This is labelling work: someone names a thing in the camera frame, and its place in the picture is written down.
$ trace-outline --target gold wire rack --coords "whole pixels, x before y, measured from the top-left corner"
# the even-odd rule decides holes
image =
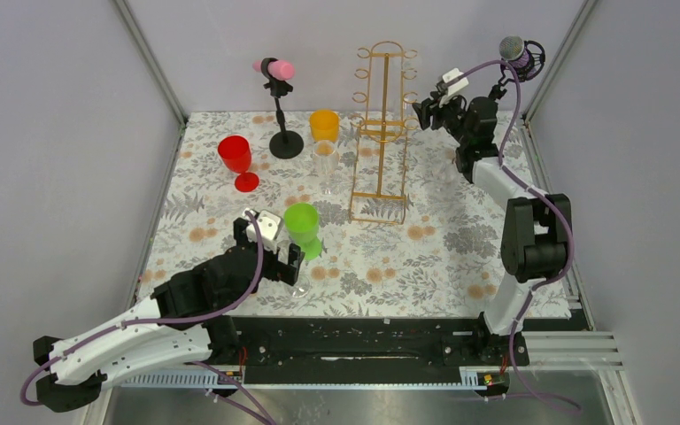
[[[357,91],[353,93],[353,101],[365,105],[365,112],[363,115],[354,114],[351,116],[351,124],[356,128],[356,161],[353,166],[353,188],[351,192],[351,207],[349,210],[351,220],[367,221],[375,223],[387,224],[403,224],[406,220],[407,209],[407,195],[406,195],[406,157],[408,145],[408,131],[416,129],[418,121],[414,115],[406,116],[409,104],[415,102],[418,96],[414,91],[405,92],[405,81],[412,80],[416,77],[417,71],[406,65],[409,59],[418,56],[416,50],[405,50],[397,42],[378,42],[371,49],[361,47],[358,51],[358,57],[361,59],[368,59],[367,68],[356,69],[355,76],[361,80],[367,80],[366,92]],[[396,70],[392,70],[390,66],[391,60],[400,61],[399,76],[395,75]],[[376,118],[374,111],[369,111],[372,100],[372,78],[373,69],[376,63],[381,62],[382,66],[382,110],[381,118]],[[399,78],[399,94],[392,95],[390,98],[390,84],[396,83]],[[398,108],[394,111],[388,112],[388,107],[395,104]],[[361,140],[366,137],[368,140],[378,144],[379,165],[376,176],[376,191],[364,192],[357,190],[357,183],[359,180],[359,160],[361,157]],[[402,175],[399,195],[383,193],[383,173],[384,173],[384,148],[387,143],[399,143],[402,141]],[[354,202],[369,202],[369,199],[381,200],[382,203],[392,203],[399,207],[400,213],[388,214],[387,219],[359,217],[353,210]]]

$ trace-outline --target floral tablecloth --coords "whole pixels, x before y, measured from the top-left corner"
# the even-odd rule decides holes
[[[286,112],[287,127],[311,146],[309,112]],[[321,215],[324,252],[304,263],[311,283],[303,297],[292,288],[263,281],[233,314],[272,316],[475,317],[497,292],[504,269],[498,248],[503,211],[485,192],[459,178],[442,182],[432,171],[451,163],[456,142],[443,130],[410,134],[403,225],[349,221],[356,143],[350,114],[341,114],[337,142],[340,169],[332,176],[332,195],[319,191],[310,149],[290,160],[270,155],[269,139],[278,127],[269,112],[195,112],[191,114],[138,297],[171,275],[220,255],[235,241],[233,220],[244,207],[278,215],[296,202],[314,205]],[[501,112],[496,140],[510,115]],[[252,193],[238,192],[235,174],[217,153],[227,135],[251,144],[251,170],[261,183]],[[378,155],[362,148],[362,157]],[[522,145],[507,145],[506,161],[531,181]],[[538,291],[532,317],[568,317],[559,283]]]

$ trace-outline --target gray floor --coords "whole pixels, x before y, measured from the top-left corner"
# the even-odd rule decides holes
[[[439,390],[254,390],[276,421],[290,425],[347,424],[611,424],[606,398],[591,372],[541,373],[536,387],[573,398],[579,417],[552,411],[533,399],[467,403],[472,392]],[[510,392],[520,392],[516,383]],[[256,410],[241,394],[232,399]],[[105,424],[243,424],[259,422],[223,403],[215,405],[201,390],[114,391]]]

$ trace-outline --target metal frame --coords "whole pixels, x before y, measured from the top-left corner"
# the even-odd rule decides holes
[[[120,16],[125,26],[127,27],[129,33],[133,36],[138,50],[150,68],[157,84],[163,91],[171,111],[173,112],[176,119],[182,124],[183,130],[187,120],[186,113],[181,107],[181,104],[176,98],[173,89],[170,87],[170,84],[160,69],[157,60],[154,58],[149,45],[144,40],[143,34],[139,29],[139,26],[136,24],[134,15],[128,6],[128,2],[126,0],[114,0],[113,2],[118,7]],[[523,146],[526,150],[526,154],[528,155],[531,165],[531,172],[533,173],[534,182],[539,187],[549,191],[551,191],[551,183],[545,173],[544,164],[538,152],[536,141],[530,133],[529,124],[543,103],[548,90],[553,85],[553,81],[556,79],[562,68],[562,65],[565,62],[569,51],[575,44],[577,37],[583,29],[583,26],[587,22],[597,4],[598,0],[586,0],[581,6],[580,11],[577,13],[575,20],[573,21],[567,35],[565,36],[559,51],[557,52],[556,59],[547,68],[545,78],[541,81],[536,95],[534,95],[530,100],[527,109],[522,116],[526,127],[518,128],[519,136],[522,139]],[[159,215],[165,203],[166,192],[170,184],[171,174],[174,170],[176,162],[176,153],[180,149],[181,142],[182,137],[180,137],[178,143],[171,151],[171,158],[166,170],[165,181],[162,184],[160,193],[158,195],[156,214],[153,221],[151,222],[143,254],[141,255],[137,265],[135,282],[139,274],[144,269],[147,258],[149,257],[152,237],[154,235],[155,229],[157,228]],[[591,315],[591,310],[587,305],[587,298],[584,295],[583,285],[581,284],[582,280],[576,267],[572,268],[571,273],[568,275],[567,281],[569,293],[568,299],[571,303],[570,306],[572,308],[582,308],[582,313],[585,315],[588,324],[590,325],[591,329],[594,329],[594,320]],[[132,290],[128,295],[129,304],[131,304],[134,300],[135,287],[135,284],[132,285]],[[596,370],[603,384],[603,388],[607,396],[607,402],[609,408],[611,409],[614,422],[625,425],[638,423],[636,418],[639,417],[639,413],[634,401],[630,397],[627,376],[623,371],[622,360],[619,352],[616,350],[616,343],[611,333],[596,331],[526,331],[523,332],[523,334],[525,335],[526,345],[529,349],[530,357],[532,359],[531,365],[525,367],[526,369],[567,371],[586,370],[591,368]],[[466,367],[467,372],[478,372],[479,370],[480,369],[478,367]],[[273,386],[270,385],[260,385],[259,387],[273,388]],[[307,389],[317,389],[317,386],[315,385],[302,385],[300,387],[306,387]],[[299,386],[291,386],[291,388],[299,389]],[[111,395],[111,390],[104,391],[104,393],[101,394],[100,398],[95,403],[92,403],[91,405],[86,406],[83,410],[79,411],[79,414],[75,417],[74,423],[81,425],[102,423],[110,404]]]
[[[575,20],[572,21],[572,25],[569,26],[569,30],[564,36],[564,40],[561,41],[559,50],[556,52],[556,58],[549,64],[544,78],[538,84],[536,94],[530,99],[527,108],[525,108],[525,113],[522,115],[525,122],[530,123],[536,116],[538,109],[541,107],[549,89],[551,89],[551,86],[553,85],[554,79],[556,79],[564,65],[567,55],[572,50],[572,46],[575,45],[578,36],[582,33],[585,23],[587,23],[588,18],[596,8],[596,5],[598,5],[598,2],[599,0],[585,0],[583,5],[580,6],[580,11],[575,16]]]
[[[525,149],[525,155],[528,158],[528,163],[530,165],[530,173],[533,176],[533,182],[540,189],[546,190],[549,193],[553,193],[553,187],[548,175],[545,172],[544,161],[542,160],[538,146],[533,139],[529,128],[519,127],[518,132],[520,138],[522,139],[522,146]],[[580,278],[580,272],[578,271],[577,262],[572,264],[572,268],[569,270],[567,277],[564,278],[567,282],[565,290],[568,293],[567,301],[570,304],[570,309],[582,309],[585,313],[585,318],[588,321],[588,326],[590,330],[595,329],[595,320],[591,312],[591,308],[587,303],[587,297],[585,296],[585,289],[581,284],[582,280]]]
[[[150,68],[152,77],[163,91],[163,96],[165,96],[168,106],[171,108],[171,112],[178,120],[179,125],[186,126],[186,121],[189,119],[189,116],[183,110],[181,103],[178,101],[178,97],[176,97],[174,90],[171,88],[170,82],[168,82],[166,75],[160,68],[160,64],[155,59],[155,55],[152,54],[150,45],[144,39],[142,30],[139,28],[139,25],[137,25],[134,13],[132,13],[131,8],[129,8],[127,0],[113,0],[113,3],[118,9],[124,27],[126,27],[127,31],[134,39],[136,48],[142,55],[144,63]]]

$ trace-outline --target pink microphone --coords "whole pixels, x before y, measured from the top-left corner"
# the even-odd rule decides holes
[[[258,60],[254,62],[254,65],[251,66],[254,68],[254,71],[261,73],[262,72],[262,61]],[[275,62],[271,62],[267,66],[267,71],[275,77],[276,80],[280,81],[287,81],[293,78],[293,75],[296,74],[296,70],[293,68],[293,65],[288,62],[287,60],[282,60],[278,59],[275,60]]]

